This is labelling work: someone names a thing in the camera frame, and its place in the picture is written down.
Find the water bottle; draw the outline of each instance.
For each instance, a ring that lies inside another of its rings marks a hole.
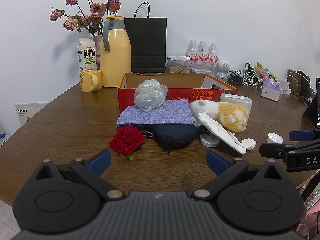
[[[208,54],[208,69],[211,71],[211,75],[215,76],[217,74],[218,66],[218,50],[215,43],[211,43],[211,46],[208,49]]]
[[[188,45],[186,57],[191,57],[191,61],[189,62],[189,68],[196,68],[197,60],[199,54],[197,53],[197,46],[195,40],[190,40],[190,44]]]
[[[205,41],[200,41],[200,45],[198,47],[198,69],[202,70],[207,70],[207,65],[208,65],[208,59],[209,59],[209,54],[208,54],[208,49],[205,45]]]

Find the blue gripper pad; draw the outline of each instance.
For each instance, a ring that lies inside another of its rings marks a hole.
[[[91,161],[88,169],[94,174],[101,176],[103,172],[111,165],[111,152],[109,150],[102,153],[99,157]]]
[[[312,130],[307,131],[291,131],[289,140],[292,142],[309,142],[316,139],[316,134]]]
[[[230,162],[220,157],[214,150],[207,151],[206,155],[207,166],[219,176],[221,173],[231,167]]]

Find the plastic bag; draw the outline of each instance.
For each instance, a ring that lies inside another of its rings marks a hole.
[[[134,105],[143,111],[151,111],[163,105],[168,89],[155,80],[145,80],[134,92]]]

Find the gray handle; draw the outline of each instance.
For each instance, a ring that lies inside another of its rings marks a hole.
[[[108,34],[109,34],[109,26],[112,26],[113,24],[114,24],[113,21],[105,21],[103,24],[103,45],[104,45],[105,51],[110,51]]]

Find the flower vase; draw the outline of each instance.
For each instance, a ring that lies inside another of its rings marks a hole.
[[[100,44],[103,36],[98,35],[92,37],[93,42],[96,44],[96,60],[97,60],[97,69],[100,69]]]

